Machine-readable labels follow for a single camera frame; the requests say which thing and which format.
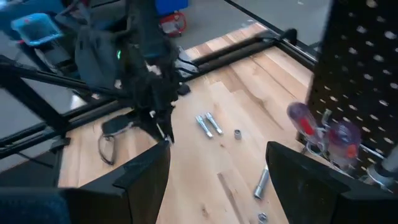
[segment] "wooden workbench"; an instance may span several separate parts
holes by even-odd
[[[264,29],[253,24],[187,54],[197,58]],[[287,223],[272,182],[263,201],[255,201],[252,192],[264,167],[268,141],[301,150],[285,111],[289,103],[305,101],[311,77],[311,71],[272,48],[189,82],[192,92],[177,101],[172,115],[175,144],[157,223],[258,223],[259,212],[268,214],[269,223]],[[212,129],[215,137],[208,139],[196,123],[195,116],[208,111],[223,136]],[[72,143],[63,152],[60,187],[85,185],[155,144],[145,132],[131,129],[117,137],[116,165],[106,165],[97,140],[101,123],[116,114],[68,133]],[[234,129],[241,130],[242,140],[235,140]]]

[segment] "metal rod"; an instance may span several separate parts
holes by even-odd
[[[314,71],[317,61],[313,57],[285,42],[284,40],[277,42],[276,47],[284,51],[287,55],[291,56],[294,60],[298,61],[298,63],[302,64],[310,71]]]
[[[215,52],[212,52],[210,54],[204,55],[200,58],[197,58],[197,59],[193,60],[192,63],[194,63],[196,66],[200,66],[200,65],[203,65],[204,63],[218,59],[222,56],[225,56],[226,54],[240,50],[243,47],[247,47],[247,46],[255,44],[257,42],[262,42],[262,39],[260,39],[257,36],[254,36],[254,37],[248,38],[246,40],[243,40],[241,42],[238,42],[236,44],[233,44],[228,47],[217,50]]]
[[[267,22],[263,18],[257,16],[253,12],[245,9],[244,7],[240,6],[239,4],[236,4],[232,0],[225,0],[228,4],[232,5],[236,9],[240,10],[241,12],[245,13],[246,15],[250,16],[251,18],[255,19],[256,21],[260,22],[262,25],[266,26],[269,30],[275,32],[276,34],[283,34],[284,31],[279,29],[278,27],[272,25],[271,23]],[[277,47],[283,50],[285,53],[287,53],[289,56],[297,60],[299,63],[301,63],[304,67],[308,68],[309,70],[313,71],[316,60],[314,58],[309,57],[306,54],[303,54],[304,52],[300,52],[299,49],[296,49],[292,45],[282,41],[277,43]],[[308,46],[304,44],[303,42],[297,40],[297,47],[301,49],[307,49]]]
[[[114,102],[113,99],[111,98],[103,98],[103,99],[99,99],[96,100],[90,104],[87,105],[83,105],[79,108],[76,108],[74,110],[68,111],[64,114],[62,114],[62,116],[67,119],[68,121],[76,118],[78,116],[81,116],[87,112],[90,112],[92,110],[95,110],[99,107],[102,107],[104,105],[110,104]],[[21,139],[27,138],[33,134],[37,134],[41,131],[43,131],[45,128],[47,127],[45,122],[39,123],[39,124],[35,124],[29,128],[26,128],[22,131],[18,131],[17,133],[14,133],[12,135],[9,135],[7,137],[4,137],[2,139],[0,139],[0,147],[6,147],[7,145],[10,145],[16,141],[20,141]]]
[[[51,128],[59,132],[69,125],[69,122],[63,116],[20,77],[13,73],[8,73],[8,71],[2,71],[2,75],[3,77],[0,78],[1,86]]]
[[[81,80],[61,77],[54,73],[16,67],[13,65],[4,65],[4,64],[0,64],[0,70],[2,71],[2,73],[10,73],[13,74],[14,76],[17,75],[21,78],[28,78],[30,80],[44,82],[52,85],[72,88],[76,90],[93,91],[95,93],[101,93],[108,96],[127,98],[127,94],[123,94],[119,91],[109,90],[101,87],[89,87],[86,83],[84,83]]]
[[[61,134],[65,134],[68,131],[71,131],[75,128],[78,128],[82,125],[95,121],[98,118],[101,118],[107,114],[115,112],[117,110],[123,109],[125,106],[115,102],[110,105],[106,105],[102,108],[94,110],[92,113],[82,116],[81,118],[77,118],[76,120],[72,121],[69,126],[67,126],[61,133],[55,131],[49,131],[47,133],[42,133],[38,136],[34,136],[30,139],[27,139],[22,142],[15,143],[3,150],[0,151],[0,159],[3,159],[7,156],[11,156],[17,152],[22,150],[28,149],[34,145],[40,144],[44,141],[50,140],[56,136]]]
[[[267,181],[269,178],[269,171],[268,171],[268,166],[267,164],[264,167],[264,170],[262,171],[261,178],[259,183],[257,184],[257,187],[254,189],[254,197],[257,199],[262,199],[262,195],[264,192],[264,189],[266,187]]]
[[[213,115],[211,115],[211,113],[207,112],[205,114],[207,120],[210,121],[210,123],[213,125],[213,127],[216,129],[217,133],[222,135],[223,134],[223,130],[221,130],[221,128],[218,126],[217,122],[214,120]]]
[[[210,62],[207,62],[206,64],[203,64],[202,66],[199,66],[199,72],[197,74],[194,74],[187,78],[183,78],[181,80],[181,82],[187,82],[187,81],[193,80],[193,79],[198,78],[204,74],[207,74],[213,70],[216,70],[216,69],[219,69],[226,65],[229,65],[231,63],[237,62],[238,60],[244,59],[253,54],[262,52],[265,49],[273,47],[274,45],[275,45],[275,41],[273,41],[273,40],[268,40],[268,41],[263,41],[263,42],[258,42],[258,43],[252,44],[252,45],[248,45],[247,47],[244,47],[243,49],[236,50],[236,51],[231,52],[227,55],[224,55],[218,59],[214,59]]]
[[[213,135],[212,135],[212,133],[210,132],[210,130],[207,128],[207,126],[206,126],[206,124],[205,124],[205,120],[203,120],[203,118],[202,118],[200,115],[196,116],[195,119],[196,119],[196,121],[198,122],[198,124],[200,124],[201,128],[205,131],[206,135],[207,135],[209,138],[212,138]]]

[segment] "pegboard hole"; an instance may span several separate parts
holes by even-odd
[[[348,52],[351,53],[351,54],[358,54],[358,51],[356,49],[352,48],[352,47],[350,47],[348,49]]]
[[[379,118],[378,118],[377,116],[374,116],[373,114],[371,114],[371,118],[372,118],[373,120],[376,120],[376,121],[379,120]]]
[[[368,45],[368,46],[371,46],[371,47],[374,46],[374,44],[372,42],[370,42],[370,41],[366,41],[365,44]]]
[[[377,7],[377,2],[375,0],[366,0],[366,5],[371,8],[375,8]]]
[[[376,163],[376,162],[375,162],[373,159],[371,159],[371,158],[368,158],[368,161],[371,162],[371,163],[373,163],[373,164]]]
[[[356,31],[358,31],[358,32],[360,32],[361,34],[364,34],[364,33],[366,33],[366,28],[365,27],[363,27],[363,26],[358,26],[357,28],[356,28]]]
[[[379,102],[383,106],[388,106],[388,103],[385,100],[379,100]]]
[[[396,83],[390,83],[390,86],[391,86],[391,88],[393,88],[393,89],[398,89],[398,84],[396,84]]]
[[[383,17],[381,17],[381,16],[378,16],[378,17],[376,18],[376,20],[377,20],[378,22],[385,22],[385,21],[386,21],[386,19],[383,18]]]
[[[383,151],[381,151],[380,149],[376,149],[376,152],[377,152],[377,153],[379,153],[379,154],[381,154],[381,155],[383,155],[383,154],[384,154],[384,152],[383,152]]]
[[[397,34],[391,32],[391,31],[386,31],[384,33],[384,36],[387,37],[390,40],[394,40],[395,38],[397,38]]]
[[[367,128],[367,127],[362,127],[362,130],[366,131],[367,133],[371,132],[371,130],[369,130],[369,128]]]
[[[384,138],[384,140],[387,142],[387,143],[389,143],[389,144],[393,144],[394,142],[391,140],[391,139],[389,139],[389,138]]]
[[[375,55],[373,56],[373,59],[378,61],[378,62],[383,62],[384,61],[384,57],[380,56],[380,55]]]
[[[392,73],[391,73],[390,71],[388,71],[387,69],[384,69],[384,70],[383,70],[383,73],[386,74],[386,75],[391,75],[391,74],[392,74]]]
[[[348,106],[351,110],[358,110],[355,106],[353,106],[353,105],[349,105]]]
[[[369,75],[369,74],[365,74],[363,75],[363,77],[367,80],[373,80],[373,76]]]

